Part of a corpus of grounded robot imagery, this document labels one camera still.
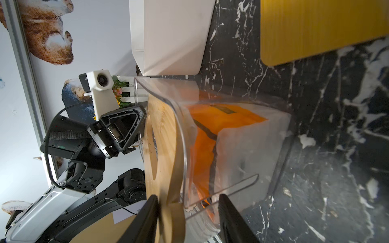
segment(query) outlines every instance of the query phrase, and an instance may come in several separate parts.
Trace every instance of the metal frame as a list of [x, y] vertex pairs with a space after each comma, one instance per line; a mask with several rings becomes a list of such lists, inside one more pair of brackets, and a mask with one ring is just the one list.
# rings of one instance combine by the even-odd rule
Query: metal frame
[[[32, 125], [38, 144], [41, 144], [46, 135], [46, 123], [42, 112], [42, 106], [39, 99], [39, 93], [34, 76], [33, 68], [30, 61], [30, 52], [28, 50], [27, 40], [23, 29], [22, 20], [19, 13], [17, 0], [0, 0], [2, 3], [5, 21], [8, 27], [9, 37], [12, 48], [15, 53], [16, 63], [18, 65], [20, 79], [26, 96], [28, 109], [30, 111]], [[57, 167], [54, 165], [52, 158], [51, 170], [53, 175], [58, 178]], [[48, 176], [47, 168], [44, 164], [46, 177]]]

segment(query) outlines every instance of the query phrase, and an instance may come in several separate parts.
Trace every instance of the yellow panel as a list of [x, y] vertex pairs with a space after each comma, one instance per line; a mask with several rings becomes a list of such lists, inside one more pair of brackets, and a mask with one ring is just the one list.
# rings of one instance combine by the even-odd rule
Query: yellow panel
[[389, 33], [389, 0], [261, 0], [261, 59], [287, 63]]

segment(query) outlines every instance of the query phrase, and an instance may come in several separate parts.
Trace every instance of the transparent plastic bin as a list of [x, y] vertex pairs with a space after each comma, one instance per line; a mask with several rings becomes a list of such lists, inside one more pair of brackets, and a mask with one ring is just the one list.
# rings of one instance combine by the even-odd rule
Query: transparent plastic bin
[[234, 96], [201, 91], [190, 80], [135, 77], [134, 87], [136, 103], [149, 93], [175, 114], [184, 150], [186, 242], [205, 242], [220, 231], [220, 194], [240, 212], [272, 195], [294, 132], [284, 100], [242, 97], [236, 88]]

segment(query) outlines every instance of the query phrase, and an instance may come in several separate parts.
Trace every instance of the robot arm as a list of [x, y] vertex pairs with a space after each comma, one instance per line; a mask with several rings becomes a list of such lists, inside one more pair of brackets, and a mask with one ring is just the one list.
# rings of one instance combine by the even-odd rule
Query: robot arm
[[69, 242], [108, 213], [146, 200], [144, 172], [132, 169], [104, 192], [69, 209], [101, 183], [105, 158], [130, 152], [128, 148], [137, 141], [145, 117], [142, 106], [113, 110], [117, 103], [107, 70], [80, 75], [80, 80], [84, 89], [92, 93], [98, 120], [87, 125], [60, 113], [55, 116], [40, 149], [73, 164], [27, 210], [11, 216], [5, 238], [8, 243]]

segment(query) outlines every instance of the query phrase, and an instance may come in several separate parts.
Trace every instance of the painted animal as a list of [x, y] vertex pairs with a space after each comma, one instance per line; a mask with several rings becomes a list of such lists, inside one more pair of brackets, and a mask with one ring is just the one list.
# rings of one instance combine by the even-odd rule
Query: painted animal
[[[54, 65], [73, 61], [72, 37], [63, 33], [61, 16], [73, 11], [71, 0], [18, 0], [30, 52]], [[0, 22], [7, 28], [0, 3]]]

